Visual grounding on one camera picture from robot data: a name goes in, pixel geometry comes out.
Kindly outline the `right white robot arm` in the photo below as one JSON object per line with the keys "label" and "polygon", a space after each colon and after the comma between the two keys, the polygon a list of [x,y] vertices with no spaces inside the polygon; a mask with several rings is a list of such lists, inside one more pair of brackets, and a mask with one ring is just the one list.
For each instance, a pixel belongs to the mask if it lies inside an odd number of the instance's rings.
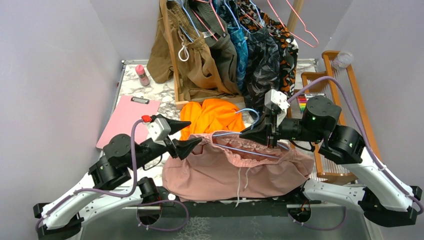
{"label": "right white robot arm", "polygon": [[253,129],[245,129],[240,137],[267,147],[279,140],[320,144],[319,154],[353,173],[362,187],[342,186],[308,179],[288,190],[289,199],[300,204],[304,200],[329,202],[362,212],[364,217],[386,228],[414,225],[418,211],[413,208],[422,189],[404,185],[387,176],[366,148],[363,136],[354,128],[339,125],[341,107],[324,96],[311,97],[300,119],[278,121],[278,112],[266,109]]}

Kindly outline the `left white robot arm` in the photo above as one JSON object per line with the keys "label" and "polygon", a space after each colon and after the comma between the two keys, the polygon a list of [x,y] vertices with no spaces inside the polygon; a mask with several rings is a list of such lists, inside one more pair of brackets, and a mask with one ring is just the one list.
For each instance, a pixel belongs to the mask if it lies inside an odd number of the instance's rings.
{"label": "left white robot arm", "polygon": [[143,115],[130,134],[114,136],[76,185],[57,200],[33,207],[38,239],[70,239],[91,221],[135,204],[160,208],[164,203],[160,190],[152,178],[138,178],[138,169],[166,153],[185,159],[202,139],[177,140],[170,136],[189,125],[189,121],[160,114]]}

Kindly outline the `pink shorts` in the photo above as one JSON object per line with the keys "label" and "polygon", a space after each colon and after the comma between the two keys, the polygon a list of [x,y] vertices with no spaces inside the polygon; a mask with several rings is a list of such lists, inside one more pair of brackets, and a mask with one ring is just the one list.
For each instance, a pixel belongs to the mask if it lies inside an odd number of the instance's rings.
{"label": "pink shorts", "polygon": [[162,169],[162,186],[182,201],[262,199],[288,194],[304,184],[314,160],[296,149],[280,159],[260,159],[218,146],[211,133],[185,159],[170,157]]}

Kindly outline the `blue wire hanger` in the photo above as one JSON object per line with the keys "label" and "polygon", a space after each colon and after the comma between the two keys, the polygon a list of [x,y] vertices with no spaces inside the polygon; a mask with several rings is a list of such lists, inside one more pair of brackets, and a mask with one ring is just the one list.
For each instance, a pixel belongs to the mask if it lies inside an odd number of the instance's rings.
{"label": "blue wire hanger", "polygon": [[252,140],[240,138],[241,133],[235,131],[216,131],[210,134],[213,141],[224,149],[238,154],[249,154],[260,159],[277,160],[293,150],[284,143],[277,143],[275,149],[255,143]]}

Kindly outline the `pink wire hanger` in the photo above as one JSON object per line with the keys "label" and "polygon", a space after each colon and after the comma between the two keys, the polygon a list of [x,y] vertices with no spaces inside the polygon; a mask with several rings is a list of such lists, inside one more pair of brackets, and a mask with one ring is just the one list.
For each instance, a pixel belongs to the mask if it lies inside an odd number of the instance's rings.
{"label": "pink wire hanger", "polygon": [[[293,3],[291,3],[289,0],[285,0],[285,3],[288,5],[288,7],[290,8],[290,14],[286,23],[286,27],[287,30],[289,31],[289,33],[295,37],[296,39],[298,39],[299,41],[303,42],[304,44],[306,44],[307,46],[315,49],[319,46],[320,42],[318,40],[318,38],[314,35],[313,32],[311,32],[306,23],[304,22],[304,20],[302,19],[302,17],[300,16],[300,13],[303,9],[304,6],[304,0],[294,0]],[[295,30],[297,27],[297,23],[301,23],[302,27],[303,27],[303,31],[310,35],[310,37],[315,41],[315,43],[311,43],[309,41],[306,41],[305,39],[299,37],[298,35],[295,34]]]}

